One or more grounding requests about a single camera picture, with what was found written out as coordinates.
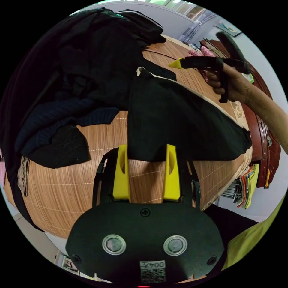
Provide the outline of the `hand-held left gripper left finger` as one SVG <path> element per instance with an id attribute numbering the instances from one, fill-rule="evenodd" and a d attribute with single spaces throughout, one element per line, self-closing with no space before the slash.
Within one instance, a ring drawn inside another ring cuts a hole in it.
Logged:
<path id="1" fill-rule="evenodd" d="M 128 169 L 128 147 L 126 144 L 118 147 L 112 195 L 115 201 L 131 200 Z"/>

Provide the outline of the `person's right hand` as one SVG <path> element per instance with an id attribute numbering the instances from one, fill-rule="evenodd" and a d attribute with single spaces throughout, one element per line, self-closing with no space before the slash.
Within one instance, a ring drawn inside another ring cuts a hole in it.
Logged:
<path id="1" fill-rule="evenodd" d="M 222 72 L 225 75 L 227 89 L 220 79 L 220 72 L 207 72 L 208 84 L 212 87 L 214 93 L 224 95 L 226 90 L 228 90 L 228 99 L 230 101 L 239 101 L 244 104 L 248 104 L 255 98 L 255 87 L 234 67 L 224 64 Z"/>

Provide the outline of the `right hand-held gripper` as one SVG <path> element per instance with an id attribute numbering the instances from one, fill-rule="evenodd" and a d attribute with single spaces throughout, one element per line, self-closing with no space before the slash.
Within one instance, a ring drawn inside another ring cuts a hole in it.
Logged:
<path id="1" fill-rule="evenodd" d="M 221 95 L 219 100 L 220 103 L 227 103 L 229 97 L 228 90 L 228 78 L 223 72 L 223 65 L 227 64 L 231 67 L 234 67 L 238 72 L 248 75 L 250 74 L 249 65 L 245 59 L 232 59 L 232 58 L 220 58 L 220 57 L 211 57 L 211 56 L 193 56 L 178 58 L 169 64 L 170 68 L 175 69 L 189 69 L 189 68 L 198 68 L 201 70 L 212 70 L 218 72 L 221 87 L 225 90 L 225 93 Z"/>

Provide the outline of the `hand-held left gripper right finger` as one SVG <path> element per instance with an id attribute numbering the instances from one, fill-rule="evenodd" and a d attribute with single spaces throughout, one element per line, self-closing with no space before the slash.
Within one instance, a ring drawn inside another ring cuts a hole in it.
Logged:
<path id="1" fill-rule="evenodd" d="M 163 202 L 178 202 L 181 196 L 176 147 L 167 144 L 163 179 Z"/>

